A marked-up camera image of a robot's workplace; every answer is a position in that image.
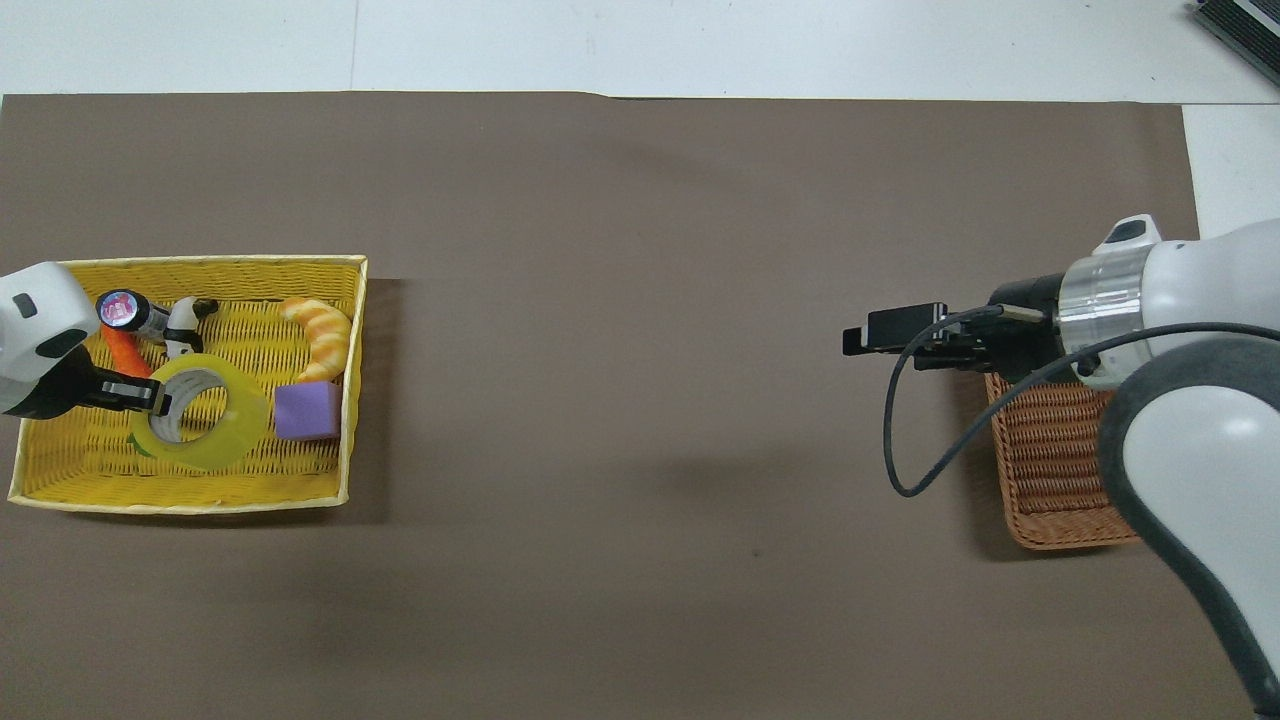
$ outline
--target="toy croissant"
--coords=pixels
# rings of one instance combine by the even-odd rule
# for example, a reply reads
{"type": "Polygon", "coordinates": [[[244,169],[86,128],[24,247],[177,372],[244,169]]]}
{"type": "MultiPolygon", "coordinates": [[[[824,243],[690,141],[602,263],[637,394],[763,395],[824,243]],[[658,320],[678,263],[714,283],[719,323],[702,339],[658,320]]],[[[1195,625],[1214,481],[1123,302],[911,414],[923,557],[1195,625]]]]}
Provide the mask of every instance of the toy croissant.
{"type": "Polygon", "coordinates": [[[288,297],[280,311],[285,319],[302,325],[302,333],[311,346],[311,361],[297,382],[332,380],[347,369],[351,320],[340,310],[319,300],[288,297]]]}

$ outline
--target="purple cube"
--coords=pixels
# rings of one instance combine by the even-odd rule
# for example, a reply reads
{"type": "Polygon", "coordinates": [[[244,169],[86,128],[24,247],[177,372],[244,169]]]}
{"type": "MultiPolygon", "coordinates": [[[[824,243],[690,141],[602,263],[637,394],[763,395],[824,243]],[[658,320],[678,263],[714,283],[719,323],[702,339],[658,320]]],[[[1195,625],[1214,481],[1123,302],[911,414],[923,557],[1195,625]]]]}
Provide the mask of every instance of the purple cube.
{"type": "Polygon", "coordinates": [[[338,437],[342,388],[330,382],[297,383],[275,388],[275,437],[321,439],[338,437]]]}

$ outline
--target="woven basket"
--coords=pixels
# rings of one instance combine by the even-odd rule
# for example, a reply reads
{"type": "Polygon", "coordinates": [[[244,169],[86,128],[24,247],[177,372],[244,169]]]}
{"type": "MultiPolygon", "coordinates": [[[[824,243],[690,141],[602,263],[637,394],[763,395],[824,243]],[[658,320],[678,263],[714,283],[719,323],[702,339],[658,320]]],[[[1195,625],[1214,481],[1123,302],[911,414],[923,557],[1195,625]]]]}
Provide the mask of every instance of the woven basket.
{"type": "MultiPolygon", "coordinates": [[[[364,256],[200,256],[84,260],[65,265],[91,299],[128,287],[159,304],[195,295],[220,302],[201,323],[205,351],[230,361],[273,395],[307,363],[302,328],[285,320],[289,296],[329,302],[352,319],[342,378],[339,438],[289,442],[264,438],[234,465],[201,473],[146,457],[129,442],[125,413],[77,407],[52,420],[23,420],[9,500],[68,511],[175,514],[251,512],[340,505],[347,501],[360,397],[361,327],[367,261],[364,256]]],[[[86,341],[95,364],[113,366],[99,336],[86,341]]],[[[160,346],[140,347],[152,368],[160,346]]],[[[225,395],[206,393],[183,421],[209,427],[225,395]]]]}
{"type": "MultiPolygon", "coordinates": [[[[988,402],[1009,387],[988,374],[988,402]]],[[[1098,475],[1098,421],[1110,398],[1084,386],[1038,386],[992,420],[1005,520],[1023,547],[1068,550],[1138,539],[1098,475]]]]}

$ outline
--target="toy carrot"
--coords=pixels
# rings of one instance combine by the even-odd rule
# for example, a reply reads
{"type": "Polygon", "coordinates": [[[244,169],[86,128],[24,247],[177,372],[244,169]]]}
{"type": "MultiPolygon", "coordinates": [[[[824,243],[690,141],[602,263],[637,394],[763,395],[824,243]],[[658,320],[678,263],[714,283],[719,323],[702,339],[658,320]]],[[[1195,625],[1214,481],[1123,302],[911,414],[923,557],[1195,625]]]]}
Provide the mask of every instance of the toy carrot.
{"type": "Polygon", "coordinates": [[[111,361],[115,363],[116,372],[134,378],[151,377],[151,366],[142,359],[129,333],[102,325],[102,340],[106,341],[106,347],[111,351],[111,361]]]}

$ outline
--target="brown table surface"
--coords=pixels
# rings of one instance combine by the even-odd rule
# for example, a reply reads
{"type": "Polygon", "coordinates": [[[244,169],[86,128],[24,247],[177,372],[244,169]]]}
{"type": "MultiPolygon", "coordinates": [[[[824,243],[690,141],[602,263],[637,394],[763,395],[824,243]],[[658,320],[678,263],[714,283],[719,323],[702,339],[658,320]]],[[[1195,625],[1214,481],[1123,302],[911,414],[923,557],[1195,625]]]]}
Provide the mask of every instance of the brown table surface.
{"type": "MultiPolygon", "coordinates": [[[[349,505],[0,507],[4,717],[1247,716],[1144,547],[1009,539],[989,442],[893,495],[892,360],[840,355],[1130,214],[1194,237],[1175,106],[6,96],[0,201],[4,273],[376,278],[349,505]]],[[[906,471],[982,405],[909,375],[906,471]]]]}

